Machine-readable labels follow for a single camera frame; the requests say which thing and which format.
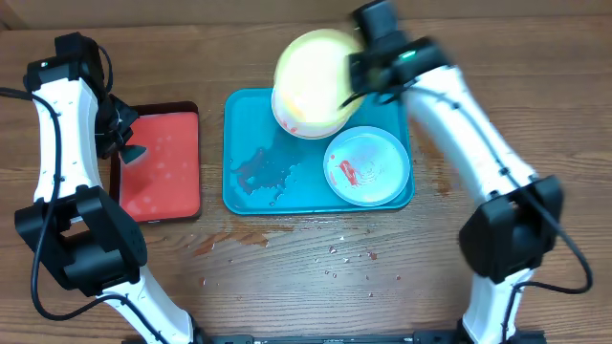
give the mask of brown stain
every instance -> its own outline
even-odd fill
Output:
[[[425,166],[433,174],[432,182],[436,184],[438,192],[442,196],[448,196],[452,183],[450,175],[445,173],[444,155],[416,120],[410,120],[410,128],[419,145],[419,150],[424,156]]]
[[[237,215],[229,214],[228,218],[223,222],[222,230],[219,233],[212,234],[206,238],[193,251],[193,256],[199,256],[210,253],[214,249],[214,245],[228,240],[234,240],[242,245],[258,245],[266,247],[269,243],[265,234],[274,231],[293,231],[292,226],[283,225],[260,225],[249,224],[239,219]]]

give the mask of red stain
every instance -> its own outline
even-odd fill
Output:
[[[351,162],[342,161],[340,163],[340,168],[342,169],[342,172],[344,172],[344,176],[346,176],[351,185],[359,185],[359,182],[357,182],[357,176],[355,175],[355,168],[351,166]]]
[[[338,185],[338,183],[336,183],[336,178],[334,178],[334,173],[329,173],[329,179],[332,180],[333,185]]]

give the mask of moving robotic arm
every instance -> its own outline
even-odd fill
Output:
[[[409,41],[389,3],[375,1],[353,18],[366,49],[350,56],[356,94],[346,103],[370,93],[403,102],[458,170],[478,206],[459,234],[475,272],[468,311],[456,331],[416,332],[404,341],[545,343],[542,333],[516,331],[520,291],[537,285],[581,293],[592,285],[586,261],[557,223],[563,199],[558,180],[540,179],[517,156],[470,95],[459,68],[432,40]],[[29,65],[28,93],[0,89],[0,96],[33,99],[40,120],[34,205],[15,212],[17,231],[35,252],[34,305],[49,319],[66,320],[106,302],[148,343],[217,342],[167,297],[146,266],[138,225],[100,187],[97,158],[120,151],[128,163],[142,153],[141,147],[126,146],[138,114],[109,94],[112,81],[104,87],[96,42],[73,33],[58,37],[55,48],[56,57]],[[81,220],[88,231],[62,235]],[[587,272],[587,285],[580,290],[528,282],[557,235]],[[66,315],[46,312],[37,295],[38,262],[64,289],[78,288],[97,300]]]

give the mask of wood grain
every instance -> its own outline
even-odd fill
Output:
[[[346,20],[368,0],[2,0],[14,30]],[[403,19],[612,14],[610,0],[397,0]]]
[[[415,35],[438,37],[510,145],[541,175],[563,180],[562,220],[589,258],[596,285],[583,296],[528,290],[518,325],[545,330],[553,343],[608,342],[612,17],[428,19],[403,25]],[[127,103],[192,100],[200,109],[203,214],[190,223],[142,227],[151,270],[212,334],[452,328],[469,302],[471,274],[457,233],[473,206],[444,157],[419,144],[426,142],[425,133],[411,134],[417,194],[400,211],[238,217],[221,201],[225,99],[241,88],[272,86],[283,48],[321,27],[348,29],[319,23],[81,31],[112,56],[114,92]],[[53,38],[65,32],[2,32],[3,86],[19,88],[26,64],[51,55]],[[38,173],[38,122],[31,104],[0,98],[0,146],[0,341],[117,343],[133,335],[106,307],[63,323],[35,312],[27,287],[33,255],[12,222],[15,209],[32,203]],[[108,168],[101,171],[107,179]],[[211,241],[217,241],[214,247]],[[329,246],[338,252],[330,254]],[[578,286],[583,276],[569,250],[558,245],[536,279]],[[85,302],[77,291],[62,290],[46,270],[40,285],[54,312]]]

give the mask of yellow plate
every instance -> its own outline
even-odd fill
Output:
[[[351,89],[348,55],[361,44],[349,34],[322,29],[301,35],[278,59],[274,88],[296,120],[314,126],[346,121],[362,103],[340,109]]]

